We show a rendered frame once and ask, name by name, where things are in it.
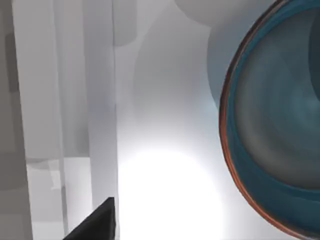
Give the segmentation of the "teal bowl with brown rim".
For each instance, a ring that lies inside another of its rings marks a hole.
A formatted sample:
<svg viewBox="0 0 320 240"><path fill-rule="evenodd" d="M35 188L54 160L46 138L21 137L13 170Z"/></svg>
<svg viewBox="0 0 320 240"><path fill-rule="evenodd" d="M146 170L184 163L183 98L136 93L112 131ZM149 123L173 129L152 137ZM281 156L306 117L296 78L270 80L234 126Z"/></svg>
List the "teal bowl with brown rim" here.
<svg viewBox="0 0 320 240"><path fill-rule="evenodd" d="M254 22L225 76L219 137L248 204L320 240L320 0L276 0Z"/></svg>

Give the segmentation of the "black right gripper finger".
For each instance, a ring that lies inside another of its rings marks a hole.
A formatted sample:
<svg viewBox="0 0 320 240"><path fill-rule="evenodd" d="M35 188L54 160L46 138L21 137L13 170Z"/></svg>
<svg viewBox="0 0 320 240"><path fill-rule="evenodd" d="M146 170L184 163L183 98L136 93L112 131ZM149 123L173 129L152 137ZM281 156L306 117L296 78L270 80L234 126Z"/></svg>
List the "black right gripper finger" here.
<svg viewBox="0 0 320 240"><path fill-rule="evenodd" d="M115 198L108 197L62 240L116 240Z"/></svg>

